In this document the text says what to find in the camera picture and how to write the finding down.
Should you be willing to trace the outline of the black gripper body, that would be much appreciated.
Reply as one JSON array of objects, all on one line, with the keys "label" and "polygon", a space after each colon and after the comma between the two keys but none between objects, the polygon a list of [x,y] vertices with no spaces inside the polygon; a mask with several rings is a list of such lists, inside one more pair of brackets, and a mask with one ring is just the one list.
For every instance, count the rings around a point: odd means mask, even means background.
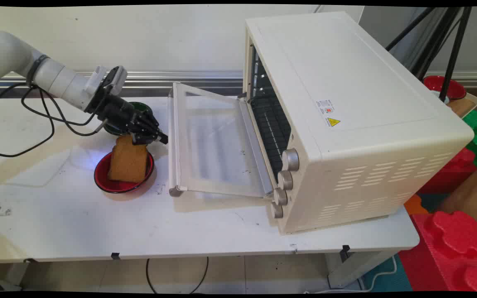
[{"label": "black gripper body", "polygon": [[108,126],[116,127],[122,132],[137,130],[139,111],[130,103],[108,92],[97,92],[84,110],[95,114],[100,121],[106,120]]}]

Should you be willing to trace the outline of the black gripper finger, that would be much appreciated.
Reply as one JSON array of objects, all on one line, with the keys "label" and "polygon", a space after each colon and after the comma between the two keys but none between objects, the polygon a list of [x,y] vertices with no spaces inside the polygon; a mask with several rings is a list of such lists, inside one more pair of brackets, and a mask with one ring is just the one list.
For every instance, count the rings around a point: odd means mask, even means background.
[{"label": "black gripper finger", "polygon": [[151,126],[154,129],[154,142],[168,144],[169,137],[159,128],[159,122],[154,117],[151,109],[145,111],[136,110],[133,114],[133,123],[145,123]]},{"label": "black gripper finger", "polygon": [[128,132],[134,145],[148,145],[154,141],[154,129],[145,123],[129,123]]}]

